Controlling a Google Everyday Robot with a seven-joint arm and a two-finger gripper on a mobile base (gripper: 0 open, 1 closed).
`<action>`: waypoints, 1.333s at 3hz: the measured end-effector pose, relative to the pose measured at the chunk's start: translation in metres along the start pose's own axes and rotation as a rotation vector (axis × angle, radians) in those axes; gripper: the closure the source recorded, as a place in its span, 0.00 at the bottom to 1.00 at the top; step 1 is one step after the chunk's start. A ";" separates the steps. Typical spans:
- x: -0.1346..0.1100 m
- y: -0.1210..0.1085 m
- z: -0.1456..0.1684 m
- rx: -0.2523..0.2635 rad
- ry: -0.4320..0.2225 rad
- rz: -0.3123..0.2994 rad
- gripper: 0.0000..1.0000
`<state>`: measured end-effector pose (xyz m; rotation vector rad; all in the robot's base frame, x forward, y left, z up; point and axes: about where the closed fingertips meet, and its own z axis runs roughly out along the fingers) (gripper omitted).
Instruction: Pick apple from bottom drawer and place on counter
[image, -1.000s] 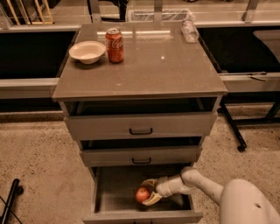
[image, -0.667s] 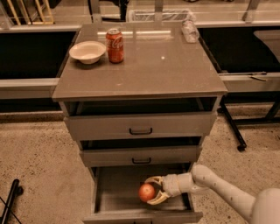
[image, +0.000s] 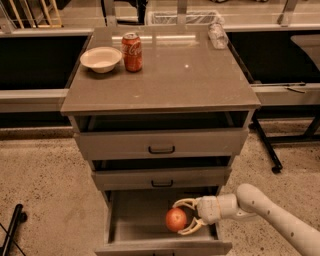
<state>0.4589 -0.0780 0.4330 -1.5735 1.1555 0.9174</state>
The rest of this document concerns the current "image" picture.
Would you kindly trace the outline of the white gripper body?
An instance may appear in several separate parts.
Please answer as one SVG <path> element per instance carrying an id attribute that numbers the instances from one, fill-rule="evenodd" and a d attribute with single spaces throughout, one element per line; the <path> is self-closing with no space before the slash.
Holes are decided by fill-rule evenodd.
<path id="1" fill-rule="evenodd" d="M 197 213 L 206 225 L 231 219 L 238 212 L 237 198 L 234 194 L 203 196 L 197 199 Z"/>

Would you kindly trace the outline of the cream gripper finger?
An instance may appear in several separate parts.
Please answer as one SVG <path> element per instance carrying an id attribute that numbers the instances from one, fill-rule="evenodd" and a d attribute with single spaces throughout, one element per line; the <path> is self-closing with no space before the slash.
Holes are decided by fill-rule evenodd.
<path id="1" fill-rule="evenodd" d="M 178 234 L 182 236 L 191 235 L 200 230 L 206 223 L 202 219 L 193 218 L 190 225 L 182 230 L 178 231 Z"/>
<path id="2" fill-rule="evenodd" d="M 196 209 L 196 206 L 198 204 L 198 200 L 194 198 L 185 198 L 185 199 L 180 199 L 176 201 L 173 204 L 173 208 L 178 208 L 178 207 L 188 207 L 192 210 Z"/>

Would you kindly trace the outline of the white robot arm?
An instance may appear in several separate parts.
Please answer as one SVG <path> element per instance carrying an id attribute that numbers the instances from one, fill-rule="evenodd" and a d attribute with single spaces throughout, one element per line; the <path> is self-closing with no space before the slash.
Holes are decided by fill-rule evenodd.
<path id="1" fill-rule="evenodd" d="M 223 219 L 243 220 L 256 215 L 265 219 L 302 256 L 320 256 L 320 232 L 272 202 L 251 184 L 241 184 L 235 194 L 184 198 L 174 208 L 188 207 L 197 212 L 191 224 L 178 231 L 190 235 Z"/>

